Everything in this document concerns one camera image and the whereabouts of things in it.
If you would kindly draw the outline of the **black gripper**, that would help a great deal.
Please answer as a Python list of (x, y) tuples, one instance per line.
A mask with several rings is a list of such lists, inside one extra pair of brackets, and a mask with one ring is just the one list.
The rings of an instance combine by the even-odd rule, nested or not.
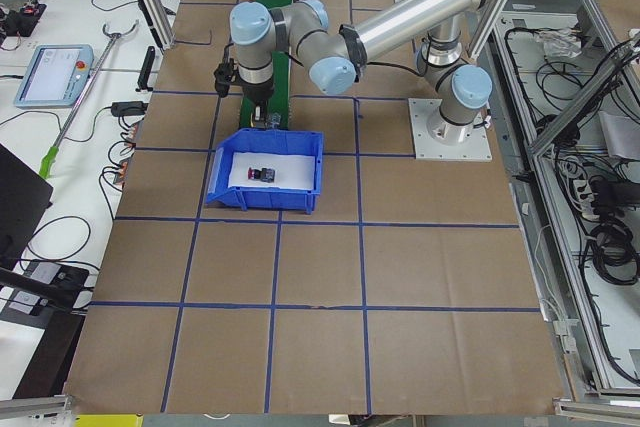
[(259, 124), (261, 122), (261, 107), (266, 107), (273, 96), (273, 83), (247, 83), (242, 87), (242, 90), (244, 97), (255, 106), (252, 114), (252, 123)]

